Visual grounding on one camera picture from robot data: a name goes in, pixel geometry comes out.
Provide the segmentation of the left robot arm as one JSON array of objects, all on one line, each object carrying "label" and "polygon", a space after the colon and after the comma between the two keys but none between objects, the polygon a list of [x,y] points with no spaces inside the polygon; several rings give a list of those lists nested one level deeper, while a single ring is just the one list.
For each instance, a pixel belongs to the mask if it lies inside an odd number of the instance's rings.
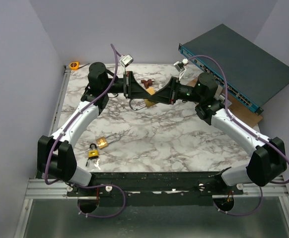
[{"label": "left robot arm", "polygon": [[135,80],[132,71],[124,71],[123,77],[106,68],[102,62],[89,66],[88,85],[75,112],[57,131],[50,136],[41,136],[37,147],[37,169],[44,174],[46,184],[51,185],[48,177],[56,181],[78,184],[85,196],[95,192],[96,184],[91,173],[77,165],[74,147],[91,122],[102,113],[109,101],[109,94],[123,94],[127,99],[148,99],[151,95]]}]

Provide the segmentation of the large brass padlock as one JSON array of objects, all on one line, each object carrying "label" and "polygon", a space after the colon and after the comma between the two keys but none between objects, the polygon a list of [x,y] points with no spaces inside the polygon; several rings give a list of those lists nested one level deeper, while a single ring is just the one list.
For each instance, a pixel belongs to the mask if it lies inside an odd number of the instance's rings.
[{"label": "large brass padlock", "polygon": [[[149,87],[146,89],[146,91],[150,94],[150,95],[153,95],[155,93],[155,90],[153,87]],[[150,107],[153,107],[157,104],[157,102],[153,102],[153,101],[150,101],[149,99],[144,99],[144,105],[139,107],[139,108],[134,108],[132,106],[132,99],[129,100],[129,107],[133,110],[133,111],[139,111],[141,109],[144,109],[144,108],[150,108]]]}]

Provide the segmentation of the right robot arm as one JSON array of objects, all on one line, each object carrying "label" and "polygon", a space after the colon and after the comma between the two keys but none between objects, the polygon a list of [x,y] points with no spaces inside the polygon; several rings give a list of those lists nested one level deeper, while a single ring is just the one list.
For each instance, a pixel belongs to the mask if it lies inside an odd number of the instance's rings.
[{"label": "right robot arm", "polygon": [[235,117],[215,98],[216,90],[216,80],[209,73],[201,73],[193,87],[172,77],[167,85],[150,95],[149,101],[170,105],[176,100],[196,103],[195,111],[201,120],[224,132],[250,156],[247,165],[221,172],[214,182],[217,193],[226,194],[238,183],[265,186],[287,168],[284,142],[262,135]]}]

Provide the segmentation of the small brass long-shackle padlock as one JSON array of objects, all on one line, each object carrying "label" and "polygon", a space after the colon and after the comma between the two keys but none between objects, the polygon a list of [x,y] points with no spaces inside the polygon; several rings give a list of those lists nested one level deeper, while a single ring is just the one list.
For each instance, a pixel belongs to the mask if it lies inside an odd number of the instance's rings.
[{"label": "small brass long-shackle padlock", "polygon": [[110,144],[119,141],[121,139],[121,134],[120,133],[112,133],[110,135],[107,136],[102,136],[100,138],[96,139],[96,145],[99,149],[103,149],[107,146],[109,146]]}]

